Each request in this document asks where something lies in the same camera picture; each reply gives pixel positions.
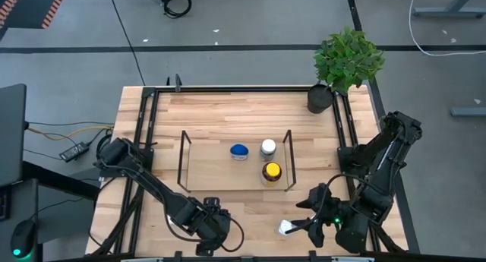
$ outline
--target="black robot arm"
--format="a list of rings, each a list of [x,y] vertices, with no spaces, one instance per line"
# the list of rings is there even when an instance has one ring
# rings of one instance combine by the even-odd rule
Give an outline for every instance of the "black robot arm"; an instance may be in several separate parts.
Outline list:
[[[229,233],[229,212],[221,209],[217,197],[207,197],[202,204],[196,198],[175,193],[143,168],[144,160],[144,155],[132,142],[117,138],[103,149],[96,166],[102,169],[118,169],[137,182],[164,205],[165,214],[171,217],[177,227],[188,235],[195,233],[199,236],[200,240],[186,239],[198,242],[196,255],[212,256],[213,252],[222,246]],[[126,161],[135,163],[138,169],[118,165]]]
[[[400,112],[389,113],[383,123],[383,130],[368,144],[338,149],[342,174],[309,191],[308,199],[296,206],[312,209],[316,215],[312,219],[292,221],[297,228],[287,233],[305,229],[313,244],[320,248],[324,240],[322,225],[334,225],[338,245],[358,253],[365,250],[371,225],[389,243],[387,247],[398,249],[380,226],[393,205],[395,177],[406,165],[404,160],[410,146],[421,138],[421,123]],[[329,184],[341,176],[360,181],[351,200],[332,197]]]

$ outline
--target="green plant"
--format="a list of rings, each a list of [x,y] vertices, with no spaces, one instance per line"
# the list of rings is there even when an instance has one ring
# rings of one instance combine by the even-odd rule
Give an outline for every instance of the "green plant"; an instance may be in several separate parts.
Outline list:
[[[344,93],[353,84],[360,87],[363,80],[373,81],[385,62],[383,52],[366,40],[362,31],[349,27],[330,37],[315,52],[317,79],[326,81],[332,91]]]

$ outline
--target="wooden table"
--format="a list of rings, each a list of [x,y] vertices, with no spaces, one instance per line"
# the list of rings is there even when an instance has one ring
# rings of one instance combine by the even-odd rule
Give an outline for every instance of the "wooden table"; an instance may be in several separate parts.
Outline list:
[[[125,87],[115,123],[115,137],[134,137],[140,95],[143,87]],[[312,211],[299,209],[295,203],[304,200],[311,188],[319,182],[327,182],[339,173],[336,148],[339,146],[333,107],[322,114],[311,114],[306,108],[306,93],[296,92],[218,92],[218,93],[162,93],[157,106],[157,118],[153,141],[155,156],[153,174],[173,191],[186,194],[177,184],[178,154],[181,131],[186,130],[195,143],[215,143],[241,139],[251,140],[285,135],[292,130],[297,184],[284,191],[193,191],[191,196],[201,201],[207,196],[217,196],[222,207],[241,223],[245,230],[245,243],[235,253],[222,249],[215,256],[307,256],[310,250],[318,255],[347,254],[337,243],[333,227],[325,227],[324,247],[315,248],[306,232],[283,236],[278,233],[282,219],[304,219]],[[367,143],[378,133],[367,87],[351,89],[349,101],[355,119],[360,143]],[[340,109],[344,121],[344,107]],[[147,104],[146,118],[150,111]],[[145,139],[147,129],[142,132]],[[347,144],[349,133],[345,126]],[[117,178],[100,193],[93,218],[91,233],[102,241],[112,230],[120,215],[125,178]],[[333,195],[349,198],[344,178],[332,183]],[[123,251],[128,249],[131,224],[125,230]],[[383,224],[384,229],[402,248],[407,248],[405,233],[396,203]],[[234,248],[240,240],[240,232],[232,223],[225,242]],[[89,241],[86,252],[97,248]],[[166,227],[163,206],[147,192],[144,196],[140,220],[137,257],[173,257],[175,251],[184,256],[195,255],[195,243],[180,241]]]

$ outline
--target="concrete floor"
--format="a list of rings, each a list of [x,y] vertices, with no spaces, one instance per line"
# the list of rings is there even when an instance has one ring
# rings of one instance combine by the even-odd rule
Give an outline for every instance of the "concrete floor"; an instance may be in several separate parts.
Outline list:
[[[378,45],[411,45],[410,0],[356,0],[364,31]],[[472,0],[481,5],[485,0]],[[151,0],[115,0],[134,46],[318,44],[352,26],[346,0],[193,0],[187,17],[170,20]],[[444,6],[449,0],[415,0]],[[175,2],[176,7],[183,2]],[[486,44],[486,19],[414,19],[423,44]],[[0,47],[126,46],[110,0],[64,0],[48,30],[10,29]],[[149,85],[181,75],[184,84],[312,84],[312,51],[137,53]],[[432,58],[420,52],[386,52],[377,81],[385,110],[423,122],[424,137],[411,150],[402,176],[422,253],[486,257],[486,119],[451,118],[451,106],[486,103],[486,55]],[[123,86],[140,85],[131,53],[0,54],[0,86],[27,85],[31,122],[113,122]],[[39,127],[60,134],[70,128]],[[89,140],[84,132],[76,140]],[[25,147],[56,155],[70,144],[26,133]],[[66,175],[95,178],[93,153],[65,164],[25,153],[25,158]],[[65,195],[45,190],[43,207]],[[45,245],[45,260],[80,257],[87,242],[93,204],[83,201],[46,210],[46,223],[76,226],[76,234]]]

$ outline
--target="black planter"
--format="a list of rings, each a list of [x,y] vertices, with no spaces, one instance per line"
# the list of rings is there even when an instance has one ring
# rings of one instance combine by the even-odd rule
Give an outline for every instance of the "black planter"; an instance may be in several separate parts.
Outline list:
[[[307,109],[314,114],[322,113],[333,104],[331,90],[323,84],[316,84],[307,93]]]

